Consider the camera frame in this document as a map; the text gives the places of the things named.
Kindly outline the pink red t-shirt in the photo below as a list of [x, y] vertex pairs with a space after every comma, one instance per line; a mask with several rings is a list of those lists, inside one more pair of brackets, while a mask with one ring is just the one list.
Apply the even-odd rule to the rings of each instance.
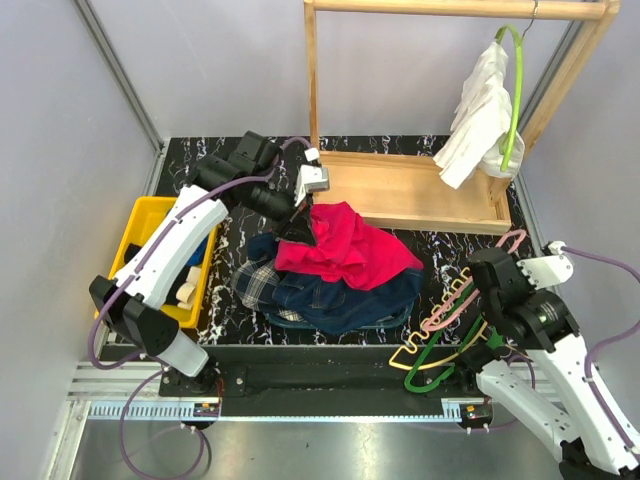
[[311, 207], [316, 244], [282, 240], [275, 257], [279, 271], [315, 275], [330, 283], [369, 291], [423, 263], [395, 236], [368, 225], [346, 202]]

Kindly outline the white shirt hanger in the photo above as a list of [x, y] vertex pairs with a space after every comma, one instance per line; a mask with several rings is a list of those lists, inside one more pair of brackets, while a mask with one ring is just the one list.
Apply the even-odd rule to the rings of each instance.
[[[515, 252], [526, 239], [525, 229], [516, 229], [505, 233], [496, 243], [497, 248], [505, 246], [510, 240], [509, 253]], [[472, 279], [468, 276], [440, 307], [437, 307], [426, 320], [420, 324], [422, 332], [436, 332], [453, 323], [477, 298], [479, 291], [472, 285]]]

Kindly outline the navy plaid skirt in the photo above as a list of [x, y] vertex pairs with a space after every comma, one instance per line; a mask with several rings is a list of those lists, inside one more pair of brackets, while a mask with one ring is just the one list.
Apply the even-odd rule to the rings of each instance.
[[281, 279], [274, 260], [263, 257], [242, 264], [231, 276], [231, 287], [244, 307], [262, 313], [270, 322], [284, 327], [301, 327], [303, 317], [274, 299]]

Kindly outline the blue denim garment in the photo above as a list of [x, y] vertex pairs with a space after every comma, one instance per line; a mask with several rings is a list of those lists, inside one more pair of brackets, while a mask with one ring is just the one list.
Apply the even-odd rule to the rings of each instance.
[[[268, 257], [275, 264], [276, 252], [277, 242], [270, 233], [249, 241], [248, 260]], [[358, 330], [414, 304], [424, 281], [422, 270], [406, 270], [379, 287], [362, 291], [342, 280], [330, 283], [315, 275], [278, 272], [282, 279], [274, 292], [276, 302], [330, 335]]]

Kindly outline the lime green hanger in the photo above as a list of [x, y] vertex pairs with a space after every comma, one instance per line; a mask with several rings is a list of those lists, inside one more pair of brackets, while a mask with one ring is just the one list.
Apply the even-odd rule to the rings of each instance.
[[498, 45], [502, 43], [504, 36], [507, 32], [511, 34], [513, 40], [514, 52], [515, 52], [515, 81], [514, 81], [514, 95], [512, 97], [512, 115], [509, 125], [509, 130], [506, 133], [506, 137], [500, 144], [499, 151], [502, 154], [502, 161], [500, 164], [500, 171], [506, 173], [509, 167], [509, 162], [513, 153], [515, 145], [516, 134], [518, 132], [518, 123], [520, 117], [523, 81], [524, 81], [524, 57], [523, 57], [523, 41], [526, 33], [532, 27], [534, 21], [537, 18], [539, 9], [539, 1], [534, 1], [534, 7], [528, 26], [525, 28], [522, 34], [520, 34], [516, 28], [512, 25], [505, 24], [497, 32], [494, 40]]

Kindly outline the white garment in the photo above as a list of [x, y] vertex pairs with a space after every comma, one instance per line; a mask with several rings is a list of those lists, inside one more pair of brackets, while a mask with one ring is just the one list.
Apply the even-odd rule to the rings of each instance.
[[508, 63], [504, 48], [492, 42], [463, 83], [450, 137], [434, 156], [441, 180], [453, 189], [476, 170], [503, 179], [514, 178], [520, 170], [525, 143], [519, 134], [515, 135], [507, 168], [501, 169], [513, 116], [513, 101], [504, 87]]

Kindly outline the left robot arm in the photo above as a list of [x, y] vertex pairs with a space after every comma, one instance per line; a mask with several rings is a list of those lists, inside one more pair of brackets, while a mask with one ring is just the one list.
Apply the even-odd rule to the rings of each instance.
[[135, 256], [113, 278], [98, 275], [90, 284], [95, 326], [106, 325], [140, 353], [181, 373], [181, 384], [193, 395], [203, 396], [214, 388], [212, 361], [161, 308], [196, 248], [238, 206], [274, 221], [279, 237], [314, 244], [311, 195], [329, 188], [329, 175], [319, 150], [305, 138], [298, 141], [305, 147], [305, 161], [292, 194], [269, 185], [286, 147], [255, 132], [246, 132], [224, 157], [210, 154], [200, 159]]

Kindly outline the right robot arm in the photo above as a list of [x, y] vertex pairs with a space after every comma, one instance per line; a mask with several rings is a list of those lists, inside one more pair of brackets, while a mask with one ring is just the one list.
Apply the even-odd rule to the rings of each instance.
[[504, 406], [553, 455], [565, 479], [636, 479], [639, 433], [620, 409], [594, 366], [597, 350], [552, 287], [574, 273], [571, 248], [562, 242], [547, 255], [518, 259], [501, 248], [468, 260], [483, 318], [512, 339], [545, 375], [555, 406], [519, 380], [506, 361], [484, 345], [469, 349], [454, 371], [466, 396], [480, 393]]

